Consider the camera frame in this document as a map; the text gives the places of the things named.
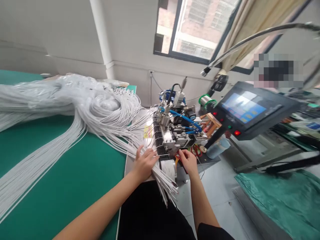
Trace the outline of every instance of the bundle of white wires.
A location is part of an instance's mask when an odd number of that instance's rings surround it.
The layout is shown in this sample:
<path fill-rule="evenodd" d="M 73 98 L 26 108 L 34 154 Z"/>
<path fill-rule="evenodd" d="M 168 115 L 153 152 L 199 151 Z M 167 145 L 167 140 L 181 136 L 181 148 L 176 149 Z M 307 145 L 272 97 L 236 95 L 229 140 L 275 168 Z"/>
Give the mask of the bundle of white wires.
<path fill-rule="evenodd" d="M 151 108 L 129 125 L 141 109 L 136 94 L 80 75 L 0 85 L 0 131 L 37 118 L 74 115 L 72 126 L 64 134 L 31 153 L 0 179 L 0 223 L 86 131 L 135 158 L 138 147 L 143 144 L 141 126 L 157 110 Z M 152 172 L 164 202 L 167 204 L 167 196 L 173 202 L 176 183 L 157 165 Z"/>

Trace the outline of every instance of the human hand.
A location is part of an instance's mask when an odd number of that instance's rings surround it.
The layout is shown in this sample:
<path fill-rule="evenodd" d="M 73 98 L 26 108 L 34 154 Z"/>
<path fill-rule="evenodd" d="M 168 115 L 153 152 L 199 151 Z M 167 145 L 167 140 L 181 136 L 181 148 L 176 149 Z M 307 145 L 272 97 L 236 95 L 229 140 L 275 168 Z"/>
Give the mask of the human hand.
<path fill-rule="evenodd" d="M 140 183 L 147 180 L 151 175 L 151 170 L 153 165 L 158 161 L 159 156 L 152 148 L 148 148 L 141 156 L 140 151 L 143 148 L 141 145 L 136 154 L 136 159 L 134 160 L 133 174 L 139 180 Z"/>
<path fill-rule="evenodd" d="M 181 157 L 183 167 L 187 170 L 189 176 L 199 176 L 196 156 L 186 149 L 179 149 L 179 155 Z"/>

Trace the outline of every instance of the black machine housing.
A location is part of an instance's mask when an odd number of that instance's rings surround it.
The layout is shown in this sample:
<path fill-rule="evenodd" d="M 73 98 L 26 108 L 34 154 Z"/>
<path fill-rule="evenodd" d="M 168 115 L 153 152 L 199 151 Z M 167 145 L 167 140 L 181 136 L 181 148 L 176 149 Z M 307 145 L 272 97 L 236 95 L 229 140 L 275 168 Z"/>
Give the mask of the black machine housing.
<path fill-rule="evenodd" d="M 208 112 L 222 124 L 222 130 L 229 130 L 238 140 L 251 140 L 300 107 L 301 103 L 294 99 L 237 82 L 216 107 L 208 107 Z"/>

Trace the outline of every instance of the wall outlet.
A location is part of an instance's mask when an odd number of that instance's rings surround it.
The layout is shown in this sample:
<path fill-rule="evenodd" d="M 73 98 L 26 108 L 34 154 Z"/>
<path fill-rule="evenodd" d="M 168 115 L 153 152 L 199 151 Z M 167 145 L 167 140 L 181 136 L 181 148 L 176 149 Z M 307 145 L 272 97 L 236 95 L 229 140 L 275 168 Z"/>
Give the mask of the wall outlet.
<path fill-rule="evenodd" d="M 148 70 L 149 76 L 151 77 L 151 73 L 154 73 L 154 70 Z"/>

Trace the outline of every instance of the black clothing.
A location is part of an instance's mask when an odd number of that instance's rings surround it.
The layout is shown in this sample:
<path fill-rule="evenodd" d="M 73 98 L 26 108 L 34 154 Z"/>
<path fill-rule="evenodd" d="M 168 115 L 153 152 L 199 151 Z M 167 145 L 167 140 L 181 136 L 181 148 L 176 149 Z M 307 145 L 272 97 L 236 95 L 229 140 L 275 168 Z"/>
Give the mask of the black clothing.
<path fill-rule="evenodd" d="M 118 240 L 195 240 L 183 214 L 169 203 L 166 208 L 155 181 L 141 184 L 121 207 Z M 201 223 L 198 240 L 233 240 L 222 228 Z"/>

